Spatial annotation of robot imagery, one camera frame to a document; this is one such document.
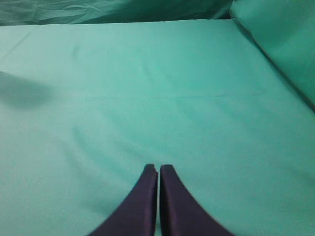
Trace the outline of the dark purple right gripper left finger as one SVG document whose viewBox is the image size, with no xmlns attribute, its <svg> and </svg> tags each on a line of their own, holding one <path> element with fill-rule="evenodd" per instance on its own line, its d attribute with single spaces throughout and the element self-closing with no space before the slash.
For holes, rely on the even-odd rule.
<svg viewBox="0 0 315 236">
<path fill-rule="evenodd" d="M 153 236 L 156 228 L 158 172 L 147 164 L 137 183 L 92 236 Z"/>
</svg>

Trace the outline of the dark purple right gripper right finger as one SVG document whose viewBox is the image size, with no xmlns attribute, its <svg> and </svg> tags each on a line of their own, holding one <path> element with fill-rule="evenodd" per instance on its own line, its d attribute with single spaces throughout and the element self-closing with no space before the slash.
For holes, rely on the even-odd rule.
<svg viewBox="0 0 315 236">
<path fill-rule="evenodd" d="M 172 165 L 160 168 L 159 215 L 163 236 L 231 236 L 180 180 Z"/>
</svg>

